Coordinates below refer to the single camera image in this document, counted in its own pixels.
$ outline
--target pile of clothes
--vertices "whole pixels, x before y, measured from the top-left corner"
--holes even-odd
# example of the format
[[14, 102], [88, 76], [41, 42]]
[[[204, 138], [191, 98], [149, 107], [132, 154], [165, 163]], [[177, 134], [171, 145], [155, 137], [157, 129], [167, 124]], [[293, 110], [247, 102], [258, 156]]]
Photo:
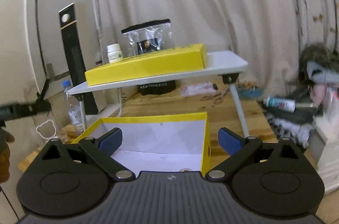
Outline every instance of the pile of clothes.
[[292, 113], [263, 104], [267, 121], [277, 138], [289, 137], [301, 149], [306, 149], [310, 132], [315, 128], [314, 117], [328, 111], [339, 96], [338, 89], [338, 54], [321, 43], [306, 47], [299, 60], [299, 86], [283, 98], [310, 106], [297, 107]]

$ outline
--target curtain fold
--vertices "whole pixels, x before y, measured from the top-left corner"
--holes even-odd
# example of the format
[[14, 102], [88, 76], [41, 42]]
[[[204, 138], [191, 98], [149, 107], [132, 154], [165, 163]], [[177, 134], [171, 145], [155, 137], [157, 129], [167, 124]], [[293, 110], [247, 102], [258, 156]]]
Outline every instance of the curtain fold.
[[232, 49], [249, 62], [251, 76], [266, 87], [266, 95], [286, 94], [297, 78], [296, 0], [98, 0], [98, 7], [103, 54], [117, 42], [127, 51], [122, 29], [170, 18], [175, 45]]

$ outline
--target spray can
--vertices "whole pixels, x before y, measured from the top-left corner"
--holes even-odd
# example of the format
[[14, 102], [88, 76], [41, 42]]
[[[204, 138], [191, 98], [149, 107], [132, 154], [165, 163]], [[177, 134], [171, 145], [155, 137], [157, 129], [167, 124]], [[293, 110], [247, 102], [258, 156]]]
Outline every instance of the spray can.
[[267, 107], [276, 107], [287, 112], [294, 112], [296, 109], [296, 102], [292, 99], [280, 99], [268, 97], [264, 99], [264, 104]]

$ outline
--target yellow box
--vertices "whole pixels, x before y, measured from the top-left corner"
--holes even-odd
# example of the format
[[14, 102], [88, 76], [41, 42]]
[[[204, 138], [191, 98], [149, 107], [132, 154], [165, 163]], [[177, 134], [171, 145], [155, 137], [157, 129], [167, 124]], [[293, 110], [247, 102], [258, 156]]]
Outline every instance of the yellow box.
[[211, 143], [207, 113], [166, 116], [102, 118], [73, 143], [92, 136], [98, 138], [114, 127], [122, 130], [122, 145], [112, 155], [135, 172], [181, 169], [210, 170]]
[[152, 52], [126, 58], [85, 72], [89, 86], [135, 78], [203, 70], [207, 64], [203, 44]]

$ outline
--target human hand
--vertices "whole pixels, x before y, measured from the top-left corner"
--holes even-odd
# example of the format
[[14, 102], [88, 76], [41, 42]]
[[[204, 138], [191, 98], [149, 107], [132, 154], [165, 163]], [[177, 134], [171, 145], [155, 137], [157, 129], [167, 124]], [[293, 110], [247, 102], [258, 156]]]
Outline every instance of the human hand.
[[[7, 143], [14, 142], [15, 138], [12, 134], [2, 129], [0, 130], [0, 133], [7, 134]], [[10, 148], [6, 144], [5, 149], [0, 153], [0, 183], [6, 182], [10, 178], [10, 154]]]

